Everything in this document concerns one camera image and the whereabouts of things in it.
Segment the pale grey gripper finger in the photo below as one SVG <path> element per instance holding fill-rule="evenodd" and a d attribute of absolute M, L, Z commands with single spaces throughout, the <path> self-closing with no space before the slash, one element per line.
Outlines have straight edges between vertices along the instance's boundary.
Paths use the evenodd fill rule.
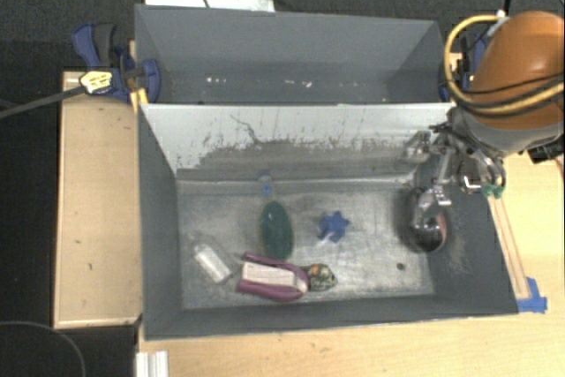
<path fill-rule="evenodd" d="M 418 188 L 411 195 L 412 211 L 410 227 L 422 230 L 435 210 L 436 198 L 431 188 Z"/>
<path fill-rule="evenodd" d="M 433 195 L 437 204 L 434 218 L 438 223 L 441 234 L 447 235 L 449 226 L 448 209 L 451 207 L 452 201 L 445 193 L 442 185 L 435 185 L 433 187 Z"/>

